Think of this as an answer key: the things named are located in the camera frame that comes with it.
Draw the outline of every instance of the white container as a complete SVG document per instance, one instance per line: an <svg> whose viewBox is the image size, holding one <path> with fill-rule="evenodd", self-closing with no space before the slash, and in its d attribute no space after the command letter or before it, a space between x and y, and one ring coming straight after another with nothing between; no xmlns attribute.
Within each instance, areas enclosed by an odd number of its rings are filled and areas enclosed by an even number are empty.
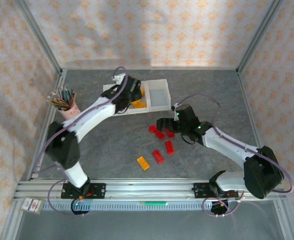
<svg viewBox="0 0 294 240"><path fill-rule="evenodd" d="M114 84L103 85L102 90L106 91L112 86ZM171 110L171 95L166 79L141 81L140 88L145 90L145 96L141 98L141 102L145 103L147 107L134 108L133 105L130 105L126 112L122 114L116 113L114 116Z"/></svg>

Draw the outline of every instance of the gray mat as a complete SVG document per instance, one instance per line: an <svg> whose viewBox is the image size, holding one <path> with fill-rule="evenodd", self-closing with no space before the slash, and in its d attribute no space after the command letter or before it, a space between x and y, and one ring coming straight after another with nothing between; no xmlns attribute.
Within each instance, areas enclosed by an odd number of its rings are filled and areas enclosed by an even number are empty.
<svg viewBox="0 0 294 240"><path fill-rule="evenodd" d="M221 103L215 124L226 134L250 145L255 138L244 103L238 77L232 70L129 70L141 81L167 79L171 104L184 97L207 94ZM80 110L89 107L102 93L104 84L112 84L112 70L68 70L65 85L78 93ZM188 101L200 121L212 120L217 106L204 97ZM159 141L148 127L158 118L172 117L171 111L110 117L90 131L80 142L80 164L90 178L200 178L208 179L220 170L239 171L240 167L213 149L199 144L188 145L176 135L172 139L175 154L167 155L165 141ZM63 121L59 112L55 120ZM152 152L164 156L157 164ZM150 168L143 171L137 158L143 156ZM45 156L41 168L52 165ZM39 174L41 178L62 178L52 169Z"/></svg>

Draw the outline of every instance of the orange lego brick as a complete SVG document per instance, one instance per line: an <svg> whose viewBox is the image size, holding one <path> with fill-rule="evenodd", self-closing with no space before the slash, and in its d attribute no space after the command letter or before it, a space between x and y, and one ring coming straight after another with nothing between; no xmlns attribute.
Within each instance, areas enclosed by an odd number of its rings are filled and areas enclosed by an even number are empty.
<svg viewBox="0 0 294 240"><path fill-rule="evenodd" d="M147 104L146 103L138 103L138 104L134 104L133 107L135 109L147 108Z"/></svg>
<svg viewBox="0 0 294 240"><path fill-rule="evenodd" d="M132 105L140 104L141 101L142 101L141 99L138 99L137 101L132 101L131 104Z"/></svg>
<svg viewBox="0 0 294 240"><path fill-rule="evenodd" d="M141 168L146 171L150 166L148 164L148 162L146 162L145 158L143 156L141 156L140 158L137 159L137 162L139 163L139 165L141 166Z"/></svg>

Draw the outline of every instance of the gray table surface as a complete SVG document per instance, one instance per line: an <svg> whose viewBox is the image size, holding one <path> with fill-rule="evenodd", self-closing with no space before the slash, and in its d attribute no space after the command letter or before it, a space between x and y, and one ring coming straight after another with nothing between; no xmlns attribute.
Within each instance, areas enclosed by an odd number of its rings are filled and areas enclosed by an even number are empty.
<svg viewBox="0 0 294 240"><path fill-rule="evenodd" d="M220 102L222 108L215 124L223 132L242 142L255 145L255 137L246 110L241 87L232 70L129 70L141 81L167 79L171 104L184 97L207 94ZM113 70L68 70L64 85L74 88L76 103L85 110L100 96L103 85L112 84ZM200 121L212 121L217 105L204 97L186 101ZM229 158L199 144L188 145L176 135L172 138L175 154L167 155L165 141L158 140L148 128L158 118L172 117L173 112L151 112L114 116L104 120L80 142L80 164L90 178L199 178L208 179L220 170L240 171ZM62 122L59 112L55 120ZM157 164L152 152L158 149L164 156ZM143 156L150 168L143 171L137 159ZM41 169L52 165L45 155ZM51 169L39 174L40 178L63 178L61 172Z"/></svg>
<svg viewBox="0 0 294 240"><path fill-rule="evenodd" d="M201 211L23 213L16 240L283 240L273 202L253 204L243 201L224 218Z"/></svg>

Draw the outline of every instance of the pink cup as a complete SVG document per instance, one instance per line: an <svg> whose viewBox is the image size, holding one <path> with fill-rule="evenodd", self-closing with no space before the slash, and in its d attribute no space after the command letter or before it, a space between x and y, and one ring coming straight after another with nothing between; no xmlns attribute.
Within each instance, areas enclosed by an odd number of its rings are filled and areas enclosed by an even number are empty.
<svg viewBox="0 0 294 240"><path fill-rule="evenodd" d="M58 110L59 112L61 112L62 116L66 119L72 119L74 117L76 117L78 114L81 113L81 111L79 110L78 106L76 105L76 103L73 104L72 108L67 110L67 111L63 111L63 110Z"/></svg>

